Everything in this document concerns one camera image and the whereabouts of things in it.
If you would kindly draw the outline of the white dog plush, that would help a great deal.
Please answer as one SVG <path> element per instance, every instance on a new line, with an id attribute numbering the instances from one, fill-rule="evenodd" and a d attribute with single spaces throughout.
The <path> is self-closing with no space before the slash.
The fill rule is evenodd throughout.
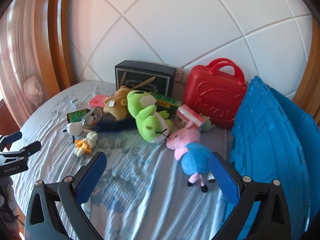
<path id="1" fill-rule="evenodd" d="M 100 119 L 96 114 L 88 113 L 81 119 L 81 121 L 69 123 L 63 130 L 63 133 L 71 135 L 73 142 L 75 142 L 75 137 L 79 137 L 83 133 L 93 132 L 99 120 Z"/>

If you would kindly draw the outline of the pink curtain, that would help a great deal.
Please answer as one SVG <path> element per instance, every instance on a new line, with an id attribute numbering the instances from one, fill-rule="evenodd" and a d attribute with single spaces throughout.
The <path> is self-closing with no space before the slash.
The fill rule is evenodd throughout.
<path id="1" fill-rule="evenodd" d="M 18 127 L 49 95 L 36 57 L 35 0 L 13 0 L 1 18 L 1 93 Z"/>

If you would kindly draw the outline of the brown medicine bottle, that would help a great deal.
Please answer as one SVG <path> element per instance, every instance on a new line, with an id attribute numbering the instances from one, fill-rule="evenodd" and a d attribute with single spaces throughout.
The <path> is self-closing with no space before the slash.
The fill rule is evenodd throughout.
<path id="1" fill-rule="evenodd" d="M 83 117 L 89 112 L 90 112 L 90 109 L 85 108 L 85 109 L 73 111 L 71 113 L 67 113 L 67 122 L 68 123 L 80 122 L 83 119 Z"/>

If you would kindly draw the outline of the small white box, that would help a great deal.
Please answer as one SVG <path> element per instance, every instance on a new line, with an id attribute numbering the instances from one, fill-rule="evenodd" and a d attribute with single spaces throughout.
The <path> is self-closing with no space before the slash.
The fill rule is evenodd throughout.
<path id="1" fill-rule="evenodd" d="M 71 101 L 71 106 L 77 110 L 77 109 L 80 109 L 81 107 L 81 102 L 78 100 L 78 99 L 74 99 Z"/>

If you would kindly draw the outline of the grey striped bed sheet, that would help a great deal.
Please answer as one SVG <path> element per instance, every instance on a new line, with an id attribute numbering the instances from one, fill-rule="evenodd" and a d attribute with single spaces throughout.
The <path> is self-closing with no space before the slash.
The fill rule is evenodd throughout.
<path id="1" fill-rule="evenodd" d="M 13 151 L 39 141 L 40 152 L 29 158 L 28 170 L 12 177 L 16 202 L 25 212 L 35 181 L 59 182 L 75 174 L 90 156 L 74 154 L 65 132 L 66 115 L 77 99 L 87 107 L 95 95 L 110 95 L 115 86 L 84 81 L 43 104 L 23 125 Z M 89 201 L 82 205 L 104 239 L 211 239 L 218 231 L 225 202 L 217 184 L 206 193 L 189 187 L 188 176 L 164 144 L 150 144 L 138 131 L 100 133 L 96 151 L 107 157 L 107 168 Z"/>

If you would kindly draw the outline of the George pig blue plush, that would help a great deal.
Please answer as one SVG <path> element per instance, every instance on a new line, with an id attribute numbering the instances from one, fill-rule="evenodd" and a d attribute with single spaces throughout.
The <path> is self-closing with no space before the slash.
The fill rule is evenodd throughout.
<path id="1" fill-rule="evenodd" d="M 187 185 L 200 181 L 201 191 L 208 192 L 206 178 L 210 172 L 208 158 L 212 151 L 201 143 L 201 134 L 189 121 L 183 128 L 171 133 L 166 139 L 167 148 L 174 151 L 174 158 L 181 163 L 183 172 L 189 176 Z"/>

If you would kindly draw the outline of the pink tissue pack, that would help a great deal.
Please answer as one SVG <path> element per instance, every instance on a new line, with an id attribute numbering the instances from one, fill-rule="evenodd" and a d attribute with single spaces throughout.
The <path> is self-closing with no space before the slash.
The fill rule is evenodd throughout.
<path id="1" fill-rule="evenodd" d="M 94 109 L 95 107 L 104 108 L 105 107 L 105 100 L 107 100 L 109 98 L 110 98 L 110 96 L 97 94 L 88 102 L 88 107 L 89 107 L 89 109 Z"/>

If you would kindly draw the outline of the brown bear plush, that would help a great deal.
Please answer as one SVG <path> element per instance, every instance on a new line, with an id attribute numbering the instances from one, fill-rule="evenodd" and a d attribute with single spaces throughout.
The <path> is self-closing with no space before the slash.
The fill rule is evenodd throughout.
<path id="1" fill-rule="evenodd" d="M 112 96 L 104 100 L 104 114 L 112 115 L 117 121 L 124 120 L 129 111 L 127 109 L 127 95 L 132 89 L 121 86 Z"/>

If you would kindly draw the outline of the green frog plush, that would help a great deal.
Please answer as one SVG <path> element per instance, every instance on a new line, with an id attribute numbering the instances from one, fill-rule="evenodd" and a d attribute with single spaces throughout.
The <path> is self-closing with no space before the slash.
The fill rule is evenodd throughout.
<path id="1" fill-rule="evenodd" d="M 171 133 L 172 122 L 167 111 L 157 111 L 156 98 L 142 90 L 132 90 L 127 95 L 127 109 L 136 121 L 142 138 L 150 143 L 166 141 Z"/>

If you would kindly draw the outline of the red plastic suitcase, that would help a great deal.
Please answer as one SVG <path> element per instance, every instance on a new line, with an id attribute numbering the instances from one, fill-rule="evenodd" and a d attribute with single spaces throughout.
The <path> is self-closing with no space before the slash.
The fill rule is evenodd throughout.
<path id="1" fill-rule="evenodd" d="M 215 126 L 231 129 L 247 87 L 240 67 L 232 60 L 218 58 L 191 69 L 183 102 Z"/>

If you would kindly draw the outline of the red white tissue pack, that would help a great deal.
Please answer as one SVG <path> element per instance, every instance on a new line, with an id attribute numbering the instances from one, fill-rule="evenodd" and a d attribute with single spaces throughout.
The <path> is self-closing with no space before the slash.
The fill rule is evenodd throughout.
<path id="1" fill-rule="evenodd" d="M 178 107 L 174 118 L 175 125 L 179 128 L 184 128 L 190 121 L 193 122 L 193 126 L 196 129 L 202 132 L 206 122 L 204 118 L 187 105 L 181 105 Z"/>

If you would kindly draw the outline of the green box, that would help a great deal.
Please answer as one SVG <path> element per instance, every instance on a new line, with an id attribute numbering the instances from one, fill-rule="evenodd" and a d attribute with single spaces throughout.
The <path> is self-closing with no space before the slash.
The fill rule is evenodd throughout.
<path id="1" fill-rule="evenodd" d="M 183 105 L 183 101 L 165 96 L 156 92 L 151 93 L 157 100 L 157 111 L 167 111 L 170 115 L 175 115 L 178 107 Z"/>

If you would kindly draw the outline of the black gift box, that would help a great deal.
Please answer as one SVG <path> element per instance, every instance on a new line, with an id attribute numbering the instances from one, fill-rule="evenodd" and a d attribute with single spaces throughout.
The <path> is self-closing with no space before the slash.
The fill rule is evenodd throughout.
<path id="1" fill-rule="evenodd" d="M 125 60 L 114 67 L 116 88 L 126 86 L 171 96 L 176 68 L 163 64 Z"/>

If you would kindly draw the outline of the wooden bed frame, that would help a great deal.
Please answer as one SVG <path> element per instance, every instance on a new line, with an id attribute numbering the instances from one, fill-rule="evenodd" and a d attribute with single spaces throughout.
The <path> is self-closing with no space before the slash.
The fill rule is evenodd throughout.
<path id="1" fill-rule="evenodd" d="M 35 0 L 35 49 L 49 97 L 75 85 L 68 39 L 69 0 Z"/>

